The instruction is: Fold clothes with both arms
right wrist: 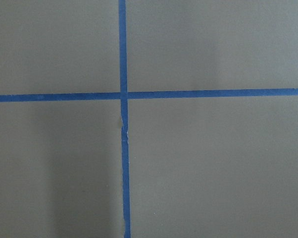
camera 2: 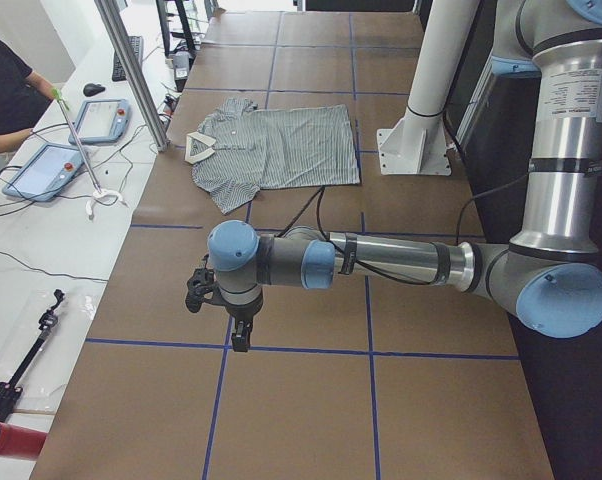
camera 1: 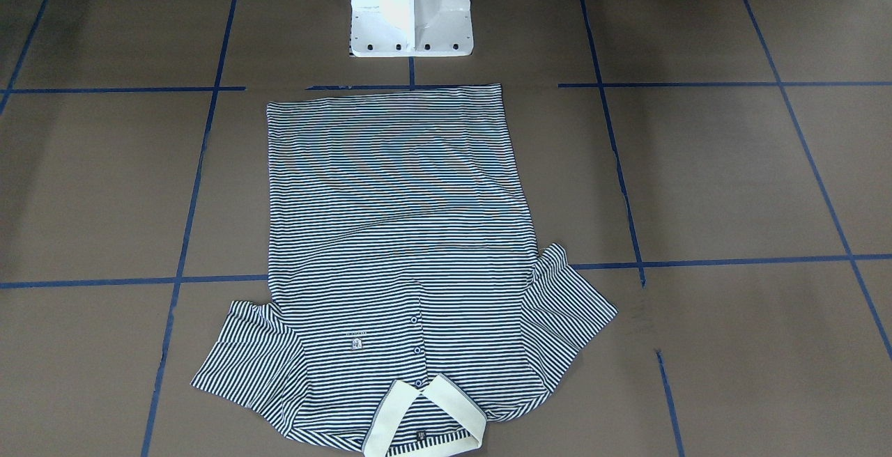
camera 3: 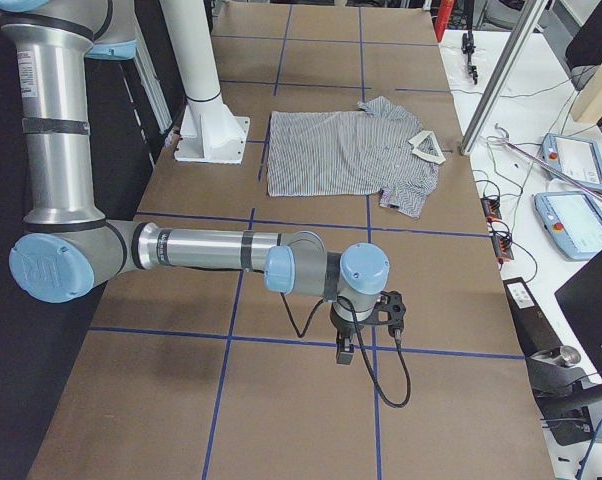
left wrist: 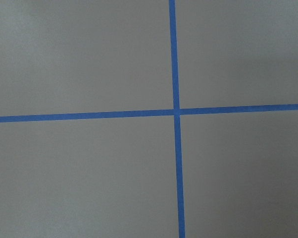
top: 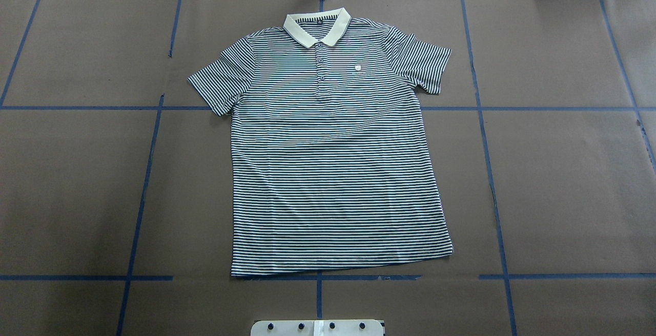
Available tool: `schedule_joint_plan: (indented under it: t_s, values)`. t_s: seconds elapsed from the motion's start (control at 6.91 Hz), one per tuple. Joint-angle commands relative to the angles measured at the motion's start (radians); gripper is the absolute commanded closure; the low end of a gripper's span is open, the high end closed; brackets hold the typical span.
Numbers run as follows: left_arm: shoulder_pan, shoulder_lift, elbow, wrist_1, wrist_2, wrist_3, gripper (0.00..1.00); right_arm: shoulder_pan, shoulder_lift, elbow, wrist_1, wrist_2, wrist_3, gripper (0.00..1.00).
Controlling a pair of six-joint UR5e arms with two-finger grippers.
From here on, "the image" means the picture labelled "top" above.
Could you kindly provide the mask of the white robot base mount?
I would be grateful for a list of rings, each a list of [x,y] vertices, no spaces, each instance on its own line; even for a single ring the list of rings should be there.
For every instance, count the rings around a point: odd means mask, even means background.
[[[251,335],[385,335],[382,320],[260,320],[251,327]]]

